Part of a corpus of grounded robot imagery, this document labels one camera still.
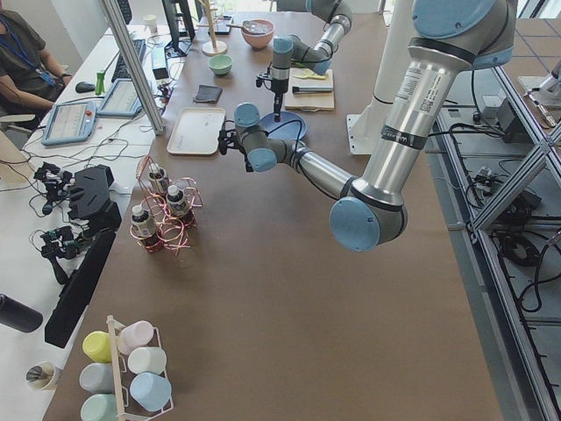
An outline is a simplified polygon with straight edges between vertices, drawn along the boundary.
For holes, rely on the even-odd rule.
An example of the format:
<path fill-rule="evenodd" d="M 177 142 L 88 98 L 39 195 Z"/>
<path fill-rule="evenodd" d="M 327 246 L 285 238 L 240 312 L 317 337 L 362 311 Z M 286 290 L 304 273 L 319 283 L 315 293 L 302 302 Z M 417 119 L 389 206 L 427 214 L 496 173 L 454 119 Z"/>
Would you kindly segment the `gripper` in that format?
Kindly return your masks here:
<path fill-rule="evenodd" d="M 229 150 L 238 150 L 238 133 L 231 121 L 224 121 L 218 134 L 218 152 L 226 155 Z"/>
<path fill-rule="evenodd" d="M 271 71 L 268 69 L 265 72 L 261 72 L 256 75 L 255 86 L 257 88 L 265 88 L 267 90 L 272 89 L 273 84 L 273 76 Z M 280 121 L 281 120 L 281 110 L 282 110 L 282 94 L 280 92 L 274 93 L 274 100 L 273 100 L 273 120 Z"/>

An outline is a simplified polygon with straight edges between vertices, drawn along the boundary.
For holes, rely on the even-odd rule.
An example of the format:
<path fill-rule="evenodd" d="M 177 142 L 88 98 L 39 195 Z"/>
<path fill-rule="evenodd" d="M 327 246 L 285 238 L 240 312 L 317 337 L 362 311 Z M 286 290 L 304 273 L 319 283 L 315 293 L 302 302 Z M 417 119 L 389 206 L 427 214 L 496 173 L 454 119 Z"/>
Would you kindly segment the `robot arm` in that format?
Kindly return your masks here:
<path fill-rule="evenodd" d="M 272 62 L 265 73 L 257 76 L 256 86 L 270 82 L 269 89 L 274 93 L 273 117 L 275 122 L 280 122 L 292 62 L 299 62 L 316 74 L 324 75 L 330 68 L 338 43 L 352 28 L 352 10 L 343 0 L 287 0 L 277 1 L 276 5 L 278 11 L 311 12 L 326 24 L 323 36 L 315 46 L 307 45 L 296 35 L 273 38 Z"/>
<path fill-rule="evenodd" d="M 369 251 L 397 238 L 407 224 L 402 188 L 457 75 L 508 62 L 514 48 L 514 1 L 415 1 L 408 21 L 410 63 L 364 174 L 353 176 L 297 139 L 273 139 L 252 103 L 238 105 L 221 151 L 236 149 L 250 171 L 279 163 L 292 167 L 334 199 L 330 228 L 352 251 Z"/>

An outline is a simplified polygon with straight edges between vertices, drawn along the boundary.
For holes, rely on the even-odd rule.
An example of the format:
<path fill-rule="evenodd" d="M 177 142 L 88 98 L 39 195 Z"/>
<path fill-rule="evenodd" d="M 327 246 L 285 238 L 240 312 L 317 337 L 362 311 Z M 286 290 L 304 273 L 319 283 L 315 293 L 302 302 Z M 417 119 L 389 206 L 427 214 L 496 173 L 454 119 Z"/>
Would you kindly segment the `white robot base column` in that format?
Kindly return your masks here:
<path fill-rule="evenodd" d="M 347 116 L 347 134 L 352 154 L 372 153 L 408 69 L 408 43 L 416 35 L 412 23 L 413 2 L 396 2 L 381 55 L 373 99 L 361 114 Z"/>

